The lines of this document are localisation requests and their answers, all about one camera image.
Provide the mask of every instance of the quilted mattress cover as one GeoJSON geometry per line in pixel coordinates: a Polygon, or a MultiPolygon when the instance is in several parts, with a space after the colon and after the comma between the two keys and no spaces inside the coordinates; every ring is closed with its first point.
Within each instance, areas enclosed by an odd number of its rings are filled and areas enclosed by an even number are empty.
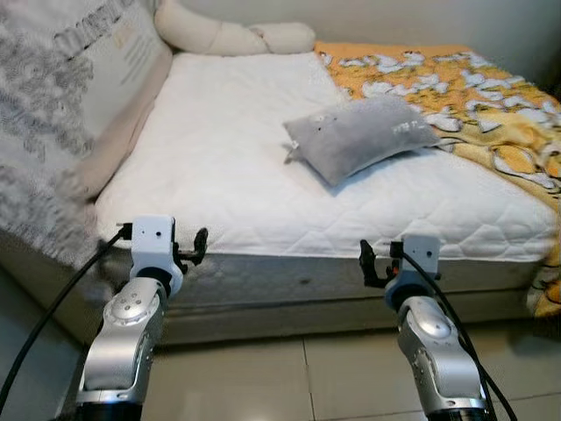
{"type": "Polygon", "coordinates": [[[206,226],[209,255],[237,256],[240,277],[251,276],[253,256],[296,270],[287,258],[355,260],[363,238],[387,255],[408,233],[438,236],[445,260],[535,262],[549,252],[550,208],[449,153],[395,156],[334,189],[305,164],[284,164],[282,123],[344,100],[313,53],[178,54],[131,157],[96,202],[100,233],[169,214],[182,248],[206,226]]]}

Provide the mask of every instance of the wall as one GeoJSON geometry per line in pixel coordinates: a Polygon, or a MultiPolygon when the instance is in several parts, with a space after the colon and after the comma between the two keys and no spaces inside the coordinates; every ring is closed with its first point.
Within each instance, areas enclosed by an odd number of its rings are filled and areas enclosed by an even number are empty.
{"type": "MultiPolygon", "coordinates": [[[[41,308],[0,268],[0,383],[41,314],[41,308]]],[[[22,366],[1,421],[54,418],[80,352],[65,332],[55,324],[47,325],[22,366]]]]}
{"type": "Polygon", "coordinates": [[[561,62],[559,0],[182,0],[240,23],[301,20],[327,41],[464,44],[533,82],[561,62]]]}

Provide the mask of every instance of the small gray cushion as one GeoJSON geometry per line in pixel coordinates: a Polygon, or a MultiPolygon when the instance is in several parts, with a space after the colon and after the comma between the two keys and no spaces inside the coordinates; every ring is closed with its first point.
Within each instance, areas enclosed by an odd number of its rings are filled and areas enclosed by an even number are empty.
{"type": "Polygon", "coordinates": [[[334,187],[396,153],[438,143],[423,116],[396,96],[341,103],[284,126],[300,155],[334,187]]]}

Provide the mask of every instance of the black cable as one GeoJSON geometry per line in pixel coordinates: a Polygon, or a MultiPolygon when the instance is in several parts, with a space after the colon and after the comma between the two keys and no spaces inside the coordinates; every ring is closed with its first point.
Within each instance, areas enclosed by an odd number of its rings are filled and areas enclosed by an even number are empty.
{"type": "Polygon", "coordinates": [[[51,319],[54,312],[59,308],[59,305],[60,303],[62,303],[62,300],[66,298],[70,290],[76,285],[76,283],[78,283],[78,281],[80,281],[80,279],[86,274],[86,272],[88,272],[88,270],[92,266],[94,266],[94,264],[102,256],[104,256],[109,251],[109,249],[119,239],[121,239],[121,237],[126,237],[127,235],[130,235],[130,230],[131,230],[131,225],[125,224],[123,228],[121,228],[119,232],[115,234],[115,236],[112,239],[109,240],[108,243],[100,246],[96,254],[94,254],[94,256],[91,259],[89,259],[78,272],[76,272],[76,274],[70,279],[70,281],[68,281],[67,285],[59,293],[59,295],[57,295],[56,299],[48,308],[48,310],[40,319],[40,321],[35,325],[35,327],[33,327],[32,332],[27,337],[27,340],[19,350],[16,359],[11,365],[10,372],[6,376],[6,380],[4,381],[4,385],[2,386],[2,390],[0,391],[0,416],[2,416],[2,411],[4,410],[4,406],[6,405],[6,401],[8,400],[8,394],[10,393],[11,386],[16,380],[16,375],[18,375],[18,371],[21,368],[22,363],[24,362],[25,356],[29,353],[29,350],[31,349],[33,343],[35,342],[35,340],[37,339],[37,337],[39,336],[45,325],[51,319]]]}
{"type": "Polygon", "coordinates": [[[507,398],[502,394],[502,392],[499,389],[499,387],[497,386],[497,384],[491,378],[491,375],[489,375],[489,373],[485,370],[485,368],[483,367],[483,364],[481,364],[481,361],[479,360],[479,356],[477,355],[477,352],[475,351],[475,346],[473,346],[472,340],[470,339],[470,336],[468,335],[467,331],[465,330],[462,321],[458,317],[458,314],[456,313],[456,311],[454,310],[454,308],[452,307],[452,305],[448,301],[448,298],[446,298],[446,296],[444,295],[444,292],[440,289],[440,287],[432,279],[432,277],[429,274],[427,274],[427,272],[425,272],[425,270],[423,268],[421,268],[421,266],[411,256],[409,256],[405,252],[401,252],[401,256],[403,257],[403,259],[408,261],[409,264],[411,266],[413,266],[413,268],[416,269],[416,271],[419,273],[419,275],[421,275],[423,277],[423,279],[435,291],[438,298],[440,299],[440,301],[444,305],[446,311],[449,313],[450,318],[452,319],[452,321],[456,325],[460,336],[464,339],[465,348],[467,348],[466,351],[473,358],[473,361],[475,362],[475,365],[478,368],[479,377],[480,377],[480,380],[481,380],[481,386],[483,388],[483,392],[485,393],[486,403],[487,403],[487,408],[489,410],[489,413],[495,419],[497,418],[496,413],[494,411],[493,399],[491,397],[491,394],[489,393],[489,388],[487,387],[487,383],[489,383],[489,385],[493,389],[495,395],[497,395],[497,397],[501,401],[501,404],[505,408],[505,411],[507,412],[511,421],[517,421],[518,418],[516,417],[515,412],[513,411],[512,407],[510,406],[510,403],[508,403],[507,398]]]}

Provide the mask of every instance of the yellow blanket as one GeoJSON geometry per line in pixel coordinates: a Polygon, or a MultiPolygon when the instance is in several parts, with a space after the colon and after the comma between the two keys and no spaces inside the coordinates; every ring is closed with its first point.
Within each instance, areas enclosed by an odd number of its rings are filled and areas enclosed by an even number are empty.
{"type": "MultiPolygon", "coordinates": [[[[432,124],[441,148],[517,184],[559,218],[561,106],[554,98],[465,46],[320,42],[316,52],[349,97],[402,96],[432,124]]],[[[529,292],[535,316],[561,313],[560,269],[557,238],[529,292]]]]}

